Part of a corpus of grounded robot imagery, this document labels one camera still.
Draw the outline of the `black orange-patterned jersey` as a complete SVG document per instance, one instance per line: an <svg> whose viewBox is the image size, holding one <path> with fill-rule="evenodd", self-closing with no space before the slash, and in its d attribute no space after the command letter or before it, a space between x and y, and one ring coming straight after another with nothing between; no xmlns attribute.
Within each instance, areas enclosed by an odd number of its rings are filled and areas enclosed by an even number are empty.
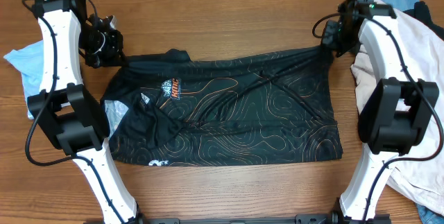
<svg viewBox="0 0 444 224"><path fill-rule="evenodd" d="M133 56L101 99L115 160L245 166L338 160L333 57L320 46L234 60Z"/></svg>

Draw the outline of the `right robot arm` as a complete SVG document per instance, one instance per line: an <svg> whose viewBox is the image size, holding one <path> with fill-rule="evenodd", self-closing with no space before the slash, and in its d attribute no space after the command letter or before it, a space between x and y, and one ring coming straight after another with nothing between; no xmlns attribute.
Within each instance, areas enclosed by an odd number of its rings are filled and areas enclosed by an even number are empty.
<svg viewBox="0 0 444 224"><path fill-rule="evenodd" d="M345 0L326 25L321 45L340 57L364 46L376 86L359 113L361 157L350 184L339 198L339 210L326 223L390 223L388 214L376 214L376 205L393 171L393 163L410 161L408 153L425 136L439 88L435 82L413 78L409 57L392 6L374 0Z"/></svg>

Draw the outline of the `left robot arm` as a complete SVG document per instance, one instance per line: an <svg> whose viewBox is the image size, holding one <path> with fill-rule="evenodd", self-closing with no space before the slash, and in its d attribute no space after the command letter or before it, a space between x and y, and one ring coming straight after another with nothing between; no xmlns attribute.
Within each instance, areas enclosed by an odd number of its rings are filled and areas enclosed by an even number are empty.
<svg viewBox="0 0 444 224"><path fill-rule="evenodd" d="M80 58L93 68L126 65L115 18L88 15L90 0L33 2L27 8L42 32L44 71L39 92L27 99L33 115L28 136L40 127L65 154L55 163L73 161L78 166L99 202L103 223L145 223L112 158L108 118L80 72Z"/></svg>

